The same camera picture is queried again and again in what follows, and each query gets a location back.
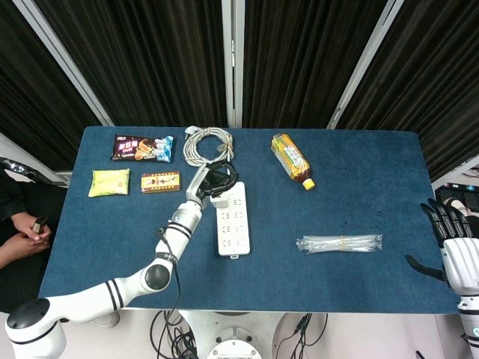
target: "plastic bottle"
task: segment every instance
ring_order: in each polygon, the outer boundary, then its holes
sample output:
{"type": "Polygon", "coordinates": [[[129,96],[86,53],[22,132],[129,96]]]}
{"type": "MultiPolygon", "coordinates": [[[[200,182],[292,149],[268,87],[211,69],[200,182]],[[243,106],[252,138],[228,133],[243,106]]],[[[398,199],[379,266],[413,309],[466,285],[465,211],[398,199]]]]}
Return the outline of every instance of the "plastic bottle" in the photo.
{"type": "Polygon", "coordinates": [[[274,135],[271,140],[271,150],[292,180],[302,183],[308,191],[315,186],[311,179],[311,167],[308,161],[289,135],[286,133],[274,135]]]}

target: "power strip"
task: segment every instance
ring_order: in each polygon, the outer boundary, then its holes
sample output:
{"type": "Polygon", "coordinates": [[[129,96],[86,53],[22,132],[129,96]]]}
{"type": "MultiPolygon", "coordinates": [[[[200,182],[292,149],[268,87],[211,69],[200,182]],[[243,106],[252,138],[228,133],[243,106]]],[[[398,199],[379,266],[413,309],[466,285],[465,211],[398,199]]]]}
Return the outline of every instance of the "power strip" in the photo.
{"type": "Polygon", "coordinates": [[[235,260],[249,254],[248,213],[245,184],[237,182],[232,189],[212,198],[218,225],[218,253],[235,260]]]}

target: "robot finger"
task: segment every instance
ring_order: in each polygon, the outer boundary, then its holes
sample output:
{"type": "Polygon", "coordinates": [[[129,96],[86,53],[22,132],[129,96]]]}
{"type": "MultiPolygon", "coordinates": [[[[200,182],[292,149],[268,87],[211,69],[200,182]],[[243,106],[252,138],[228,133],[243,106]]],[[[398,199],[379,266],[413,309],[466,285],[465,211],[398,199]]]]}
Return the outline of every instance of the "robot finger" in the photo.
{"type": "Polygon", "coordinates": [[[446,281],[446,274],[443,271],[435,268],[429,268],[420,264],[413,256],[406,255],[406,261],[409,265],[416,271],[421,274],[428,275],[429,277],[433,277],[438,280],[446,281]]]}
{"type": "Polygon", "coordinates": [[[427,217],[429,217],[431,225],[433,226],[434,234],[436,235],[437,243],[440,248],[443,248],[443,242],[448,239],[448,233],[444,228],[441,218],[431,207],[425,203],[421,203],[421,209],[427,214],[427,217]]]}
{"type": "Polygon", "coordinates": [[[428,199],[427,202],[429,205],[436,211],[437,215],[442,219],[442,223],[444,224],[444,228],[448,233],[449,238],[458,237],[456,230],[453,227],[451,219],[449,218],[448,212],[446,211],[445,206],[440,203],[436,202],[432,198],[428,199]]]}
{"type": "Polygon", "coordinates": [[[472,234],[471,226],[469,225],[469,222],[468,222],[467,218],[464,216],[464,214],[462,214],[457,208],[453,208],[453,207],[451,207],[451,208],[456,213],[456,215],[459,219],[459,222],[461,223],[461,226],[463,227],[463,230],[464,230],[464,233],[465,233],[466,237],[469,237],[469,238],[474,237],[474,234],[472,234]]]}
{"type": "Polygon", "coordinates": [[[457,213],[451,206],[446,206],[446,210],[448,211],[449,217],[451,217],[452,224],[454,225],[454,229],[456,230],[455,237],[464,237],[464,229],[457,217],[457,213]]]}

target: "table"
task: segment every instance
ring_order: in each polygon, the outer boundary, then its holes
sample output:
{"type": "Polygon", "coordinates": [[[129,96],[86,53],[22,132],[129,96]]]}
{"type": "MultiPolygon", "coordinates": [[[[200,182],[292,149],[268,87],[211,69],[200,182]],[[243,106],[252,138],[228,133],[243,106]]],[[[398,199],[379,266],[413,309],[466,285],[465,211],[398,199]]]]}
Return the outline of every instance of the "table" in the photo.
{"type": "MultiPolygon", "coordinates": [[[[439,249],[419,203],[433,196],[418,137],[411,132],[288,129],[313,169],[317,187],[305,191],[288,178],[270,149],[276,129],[229,129],[233,164],[245,183],[251,253],[220,257],[216,214],[209,205],[178,265],[180,309],[363,313],[456,313],[457,297],[443,282],[413,271],[414,255],[440,268],[439,249]],[[307,255],[303,235],[382,233],[373,253],[307,255]]],[[[183,158],[184,129],[88,127],[83,135],[41,296],[64,295],[147,265],[155,230],[185,200],[197,168],[183,158]],[[173,135],[174,158],[113,162],[114,135],[173,135]],[[88,197],[92,170],[130,168],[127,196],[88,197]],[[142,194],[143,173],[179,171],[182,191],[142,194]]],[[[212,158],[219,143],[205,138],[212,158]]],[[[174,280],[130,307],[172,307],[174,280]]]]}

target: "coiled cable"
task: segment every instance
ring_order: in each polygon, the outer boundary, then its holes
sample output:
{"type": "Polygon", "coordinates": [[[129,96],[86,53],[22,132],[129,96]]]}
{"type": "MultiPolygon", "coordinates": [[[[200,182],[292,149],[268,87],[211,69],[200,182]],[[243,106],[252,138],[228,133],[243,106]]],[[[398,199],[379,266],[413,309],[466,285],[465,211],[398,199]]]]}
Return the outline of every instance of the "coiled cable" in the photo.
{"type": "Polygon", "coordinates": [[[230,161],[234,157],[233,136],[223,129],[218,127],[201,129],[196,126],[190,126],[185,133],[186,143],[183,146],[183,155],[186,162],[191,166],[200,167],[204,163],[212,163],[222,159],[230,161]],[[222,142],[218,146],[218,151],[221,154],[215,159],[205,159],[198,153],[198,143],[207,136],[216,136],[222,142]]]}

